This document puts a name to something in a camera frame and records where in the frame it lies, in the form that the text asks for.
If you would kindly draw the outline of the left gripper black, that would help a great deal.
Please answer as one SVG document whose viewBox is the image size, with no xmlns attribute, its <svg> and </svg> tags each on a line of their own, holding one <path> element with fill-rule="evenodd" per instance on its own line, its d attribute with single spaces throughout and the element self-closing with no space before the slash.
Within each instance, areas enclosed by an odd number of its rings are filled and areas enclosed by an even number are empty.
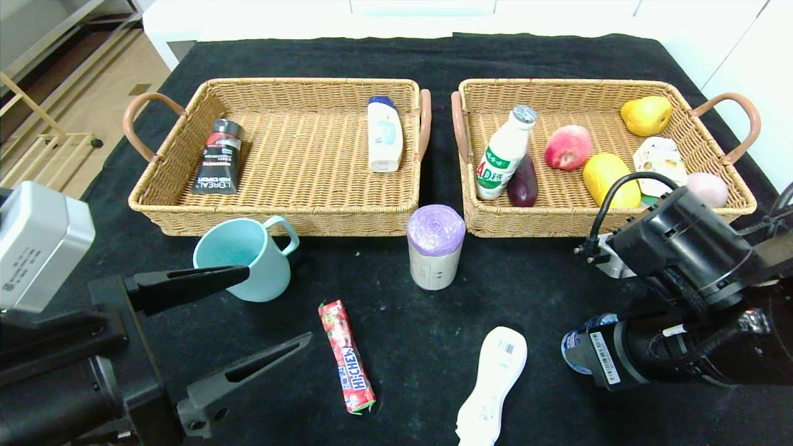
<svg viewBox="0 0 793 446">
<path fill-rule="evenodd" d="M 189 384 L 177 416 L 135 311 L 150 317 L 249 277 L 244 265 L 110 277 L 90 283 L 87 308 L 40 321 L 2 316 L 2 444 L 107 442 L 108 434 L 90 433 L 125 420 L 133 440 L 175 445 L 184 431 L 210 439 L 224 420 L 247 417 L 244 410 L 261 406 L 305 358 L 312 333 Z"/>
</svg>

